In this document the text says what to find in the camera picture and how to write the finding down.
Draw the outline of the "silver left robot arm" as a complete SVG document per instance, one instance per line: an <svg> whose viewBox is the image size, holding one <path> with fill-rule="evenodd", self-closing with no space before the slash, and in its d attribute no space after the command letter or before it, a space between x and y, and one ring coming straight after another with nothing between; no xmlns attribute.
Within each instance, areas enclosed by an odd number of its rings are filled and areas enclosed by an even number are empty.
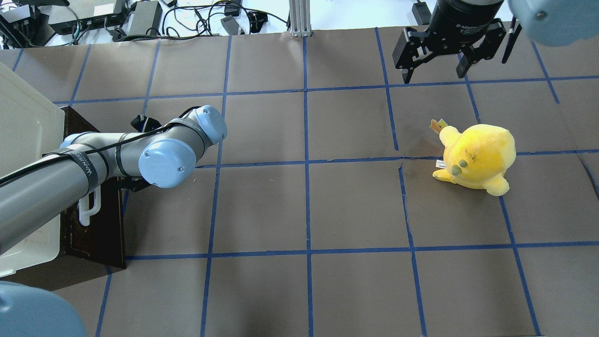
<svg viewBox="0 0 599 337"><path fill-rule="evenodd" d="M212 105L188 108L151 132L82 132L1 179L1 252L7 252L114 177L173 188L195 170L209 147L227 137Z"/></svg>

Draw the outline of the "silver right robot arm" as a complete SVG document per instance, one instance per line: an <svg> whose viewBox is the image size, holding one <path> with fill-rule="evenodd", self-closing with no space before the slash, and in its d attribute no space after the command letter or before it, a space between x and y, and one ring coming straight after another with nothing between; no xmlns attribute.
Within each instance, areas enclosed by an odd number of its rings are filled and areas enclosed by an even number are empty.
<svg viewBox="0 0 599 337"><path fill-rule="evenodd" d="M501 62L506 63L522 31L536 43L551 47L570 45L598 34L596 0L510 0L511 25L506 28L497 13L502 0L439 0L428 28L402 30L392 60L408 84L415 69L438 56L461 55L456 75L466 77L481 60L495 57L506 42Z"/></svg>

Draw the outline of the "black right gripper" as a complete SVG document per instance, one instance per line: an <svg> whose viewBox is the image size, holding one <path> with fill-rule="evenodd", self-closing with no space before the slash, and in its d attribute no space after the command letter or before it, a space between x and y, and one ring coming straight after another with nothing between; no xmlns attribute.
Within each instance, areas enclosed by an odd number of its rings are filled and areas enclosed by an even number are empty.
<svg viewBox="0 0 599 337"><path fill-rule="evenodd" d="M496 17L502 5L502 0L438 0L428 27L407 26L396 42L392 59L403 83L409 84L414 70L435 57L462 54L456 67L460 79L479 61L492 59L506 35Z"/></svg>

